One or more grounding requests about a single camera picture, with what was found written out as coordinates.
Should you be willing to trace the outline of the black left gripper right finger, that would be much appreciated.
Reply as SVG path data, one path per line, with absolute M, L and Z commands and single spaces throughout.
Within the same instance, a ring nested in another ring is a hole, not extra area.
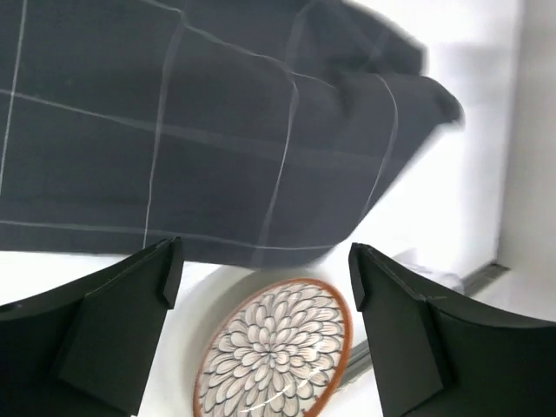
M 352 245 L 348 263 L 355 306 L 365 328 L 394 326 L 402 303 L 424 297 L 448 296 L 442 308 L 455 316 L 443 329 L 449 379 L 438 370 L 418 370 L 415 341 L 397 341 L 405 349 L 374 375 L 386 416 L 530 416 L 555 413 L 555 325 L 511 313 L 472 299 L 471 304 L 445 293 L 446 287 L 405 268 L 368 245 Z

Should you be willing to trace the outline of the dark grey checked cloth napkin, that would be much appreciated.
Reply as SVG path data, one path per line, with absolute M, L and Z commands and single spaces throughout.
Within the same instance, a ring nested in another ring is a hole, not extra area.
M 310 263 L 458 100 L 342 1 L 4 1 L 1 247 Z

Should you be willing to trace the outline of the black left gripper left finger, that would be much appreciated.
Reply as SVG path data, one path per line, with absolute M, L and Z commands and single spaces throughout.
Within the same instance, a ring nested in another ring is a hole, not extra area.
M 3 416 L 136 416 L 182 279 L 182 242 L 1 307 Z

